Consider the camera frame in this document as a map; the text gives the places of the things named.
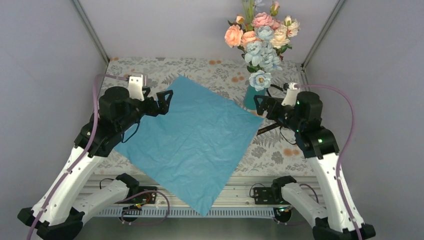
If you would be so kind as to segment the blue wrapping paper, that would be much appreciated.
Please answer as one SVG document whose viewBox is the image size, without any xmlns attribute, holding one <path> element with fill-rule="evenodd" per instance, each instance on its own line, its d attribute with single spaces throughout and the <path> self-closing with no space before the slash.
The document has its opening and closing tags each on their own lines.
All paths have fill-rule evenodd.
<svg viewBox="0 0 424 240">
<path fill-rule="evenodd" d="M 115 151 L 206 216 L 263 118 L 185 76 L 169 89 L 168 113 L 144 116 Z"/>
</svg>

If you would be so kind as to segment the cream white rose stem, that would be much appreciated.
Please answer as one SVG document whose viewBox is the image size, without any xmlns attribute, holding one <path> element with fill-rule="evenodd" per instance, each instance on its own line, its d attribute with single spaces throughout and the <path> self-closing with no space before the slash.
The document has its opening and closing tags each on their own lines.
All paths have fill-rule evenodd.
<svg viewBox="0 0 424 240">
<path fill-rule="evenodd" d="M 278 55 L 284 53 L 287 49 L 292 49 L 290 45 L 291 38 L 298 35 L 300 23 L 296 18 L 287 15 L 284 20 L 274 20 L 271 26 L 273 29 L 273 38 L 270 40 L 272 47 Z"/>
</svg>

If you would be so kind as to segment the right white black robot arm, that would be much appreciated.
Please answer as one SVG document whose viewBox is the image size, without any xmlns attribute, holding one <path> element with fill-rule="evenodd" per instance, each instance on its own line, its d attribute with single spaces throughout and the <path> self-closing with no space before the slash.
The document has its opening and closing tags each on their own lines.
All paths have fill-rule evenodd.
<svg viewBox="0 0 424 240">
<path fill-rule="evenodd" d="M 312 199 L 292 176 L 273 180 L 274 202 L 292 205 L 308 222 L 316 240 L 367 240 L 376 236 L 373 225 L 365 223 L 347 187 L 339 162 L 341 155 L 334 134 L 322 126 L 323 103 L 310 91 L 293 93 L 292 104 L 283 98 L 255 95 L 259 115 L 294 132 L 295 144 L 312 166 L 324 206 Z"/>
</svg>

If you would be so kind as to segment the pink rose stem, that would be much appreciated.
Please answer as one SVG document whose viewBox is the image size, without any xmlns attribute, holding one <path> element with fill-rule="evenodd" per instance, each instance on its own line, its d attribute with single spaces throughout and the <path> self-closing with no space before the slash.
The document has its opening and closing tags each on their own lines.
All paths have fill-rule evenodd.
<svg viewBox="0 0 424 240">
<path fill-rule="evenodd" d="M 276 0 L 272 2 L 269 13 L 267 12 L 259 12 L 251 21 L 251 25 L 254 28 L 269 26 L 271 29 L 276 30 L 281 26 L 281 21 L 277 19 L 277 15 L 280 10 L 280 3 Z"/>
</svg>

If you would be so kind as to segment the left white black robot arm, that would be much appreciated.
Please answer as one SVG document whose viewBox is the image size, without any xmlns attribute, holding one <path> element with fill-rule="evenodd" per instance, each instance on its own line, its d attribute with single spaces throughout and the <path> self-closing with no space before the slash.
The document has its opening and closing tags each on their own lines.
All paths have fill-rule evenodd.
<svg viewBox="0 0 424 240">
<path fill-rule="evenodd" d="M 127 88 L 108 88 L 98 99 L 89 122 L 81 128 L 71 154 L 43 198 L 32 207 L 22 208 L 17 218 L 43 240 L 73 240 L 83 226 L 112 204 L 135 202 L 141 194 L 139 182 L 123 173 L 90 196 L 78 199 L 95 168 L 114 147 L 125 143 L 125 132 L 139 127 L 144 116 L 165 115 L 169 111 L 172 90 L 150 96 L 143 87 L 135 96 Z"/>
</svg>

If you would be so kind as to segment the artificial flower bouquet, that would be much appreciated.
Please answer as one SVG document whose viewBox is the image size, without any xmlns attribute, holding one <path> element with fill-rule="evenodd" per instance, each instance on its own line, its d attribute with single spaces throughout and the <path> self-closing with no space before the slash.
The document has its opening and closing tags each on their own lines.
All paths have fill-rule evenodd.
<svg viewBox="0 0 424 240">
<path fill-rule="evenodd" d="M 256 92 L 268 89 L 273 73 L 283 69 L 281 57 L 272 43 L 274 38 L 275 31 L 269 25 L 256 27 L 241 37 L 243 59 L 250 72 L 249 86 Z"/>
</svg>

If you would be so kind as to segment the black ribbon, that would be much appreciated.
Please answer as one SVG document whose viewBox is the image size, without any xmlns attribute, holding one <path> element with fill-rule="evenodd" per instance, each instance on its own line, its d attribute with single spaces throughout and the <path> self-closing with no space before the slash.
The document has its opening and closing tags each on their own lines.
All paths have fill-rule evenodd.
<svg viewBox="0 0 424 240">
<path fill-rule="evenodd" d="M 289 87 L 289 84 L 288 83 L 284 83 L 283 84 L 283 87 L 281 87 L 281 86 L 278 86 L 278 85 L 275 85 L 275 84 L 271 84 L 270 85 L 270 87 L 272 87 L 272 88 L 275 88 L 275 89 L 278 89 L 278 90 L 280 90 L 280 91 L 282 91 L 282 92 L 285 92 L 285 91 L 287 91 L 287 89 L 288 89 L 288 87 Z M 273 129 L 276 129 L 276 128 L 278 128 L 279 127 L 279 125 L 277 124 L 277 123 L 273 123 L 273 124 L 271 124 L 271 125 L 268 125 L 268 126 L 266 126 L 266 127 L 263 127 L 263 128 L 260 128 L 258 131 L 257 131 L 257 136 L 259 136 L 259 135 L 261 135 L 261 134 L 264 134 L 264 133 L 266 133 L 266 132 L 269 132 L 269 131 L 271 131 L 271 130 L 273 130 Z"/>
</svg>

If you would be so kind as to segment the peach rose stem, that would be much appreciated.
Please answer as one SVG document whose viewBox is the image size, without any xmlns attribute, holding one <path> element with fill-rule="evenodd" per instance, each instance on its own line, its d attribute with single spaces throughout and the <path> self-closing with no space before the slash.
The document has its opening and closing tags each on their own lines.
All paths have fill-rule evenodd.
<svg viewBox="0 0 424 240">
<path fill-rule="evenodd" d="M 224 34 L 224 41 L 230 48 L 244 50 L 249 43 L 260 41 L 255 31 L 245 24 L 245 18 L 238 14 Z"/>
</svg>

